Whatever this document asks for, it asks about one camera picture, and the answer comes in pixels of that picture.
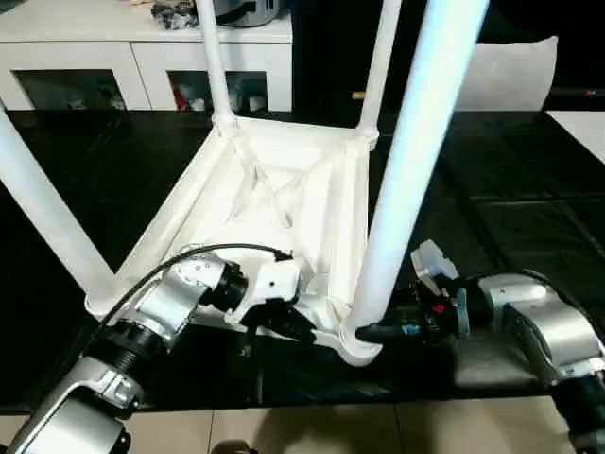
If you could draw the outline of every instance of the black cable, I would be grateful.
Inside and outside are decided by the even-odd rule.
[[[173,265],[176,265],[177,263],[182,262],[183,260],[186,260],[187,258],[190,258],[194,255],[198,255],[200,253],[208,253],[210,251],[223,250],[223,249],[254,249],[256,251],[265,251],[265,252],[272,253],[273,255],[275,255],[275,259],[278,261],[292,258],[292,256],[290,254],[284,253],[283,251],[280,251],[279,249],[271,248],[269,246],[263,246],[260,244],[250,244],[250,243],[211,244],[208,246],[200,246],[197,248],[193,248],[193,249],[190,249],[183,253],[178,253],[178,254],[174,255],[173,257],[170,257],[168,260],[161,263],[157,267],[155,267],[150,272],[148,272],[143,278],[141,278],[139,280],[139,282],[137,282],[134,286],[132,286],[130,288],[130,290],[128,290],[126,293],[124,293],[124,295],[118,300],[118,302],[115,304],[115,306],[113,306],[112,309],[107,313],[107,315],[105,317],[103,317],[103,319],[99,322],[99,325],[96,327],[96,329],[91,334],[91,337],[90,337],[89,341],[87,342],[86,347],[83,349],[83,351],[86,350],[90,346],[90,344],[101,333],[103,328],[105,328],[109,324],[109,322],[112,320],[112,318],[115,317],[115,315],[126,305],[126,303],[128,301],[130,301],[130,299],[139,290],[141,290],[141,288],[143,288],[151,279],[153,279],[156,276],[156,274],[158,274],[161,271],[164,271],[164,270],[172,267]]]

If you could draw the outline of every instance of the glass cabinet door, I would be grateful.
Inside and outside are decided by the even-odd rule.
[[[267,75],[263,72],[228,71],[227,86],[231,108],[236,114],[251,114],[267,109]],[[177,110],[214,111],[208,73],[205,71],[168,71]]]

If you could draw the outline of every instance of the white plastic part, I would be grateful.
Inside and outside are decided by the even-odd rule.
[[[400,10],[401,0],[385,0],[380,13],[366,97],[357,126],[359,133],[368,137],[377,137],[378,134],[378,115],[389,74],[390,54],[395,41]]]
[[[118,279],[2,109],[0,179],[88,296],[99,301],[112,301],[118,296]]]
[[[223,63],[220,58],[220,47],[218,46],[218,34],[216,33],[216,16],[213,0],[197,0],[199,9],[199,24],[204,37],[204,49],[208,61],[208,80],[212,101],[215,106],[215,120],[218,124],[230,124],[235,121],[235,116],[229,101],[227,90],[227,79]]]
[[[359,326],[387,310],[424,192],[441,150],[489,0],[430,0],[380,188],[353,307],[342,328],[357,356],[379,348],[355,341]]]

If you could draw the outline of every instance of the cabinet door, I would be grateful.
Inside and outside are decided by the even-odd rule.
[[[271,111],[292,109],[291,44],[232,43],[220,48],[232,105],[243,112],[256,110],[264,98]],[[134,43],[132,49],[152,109],[212,110],[202,43]]]
[[[148,110],[128,43],[0,44],[0,98],[10,110]]]

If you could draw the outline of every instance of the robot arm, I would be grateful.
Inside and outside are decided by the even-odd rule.
[[[235,310],[248,287],[237,264],[212,253],[175,260],[161,278],[140,289],[114,325],[98,333],[24,424],[8,453],[128,452],[130,437],[119,418],[130,417],[138,407],[147,379],[168,357],[196,309]]]
[[[463,338],[476,326],[509,335],[553,397],[576,451],[605,453],[605,354],[571,298],[533,271],[462,278],[432,241],[411,258],[416,305],[403,317],[359,328],[357,336],[433,342]]]

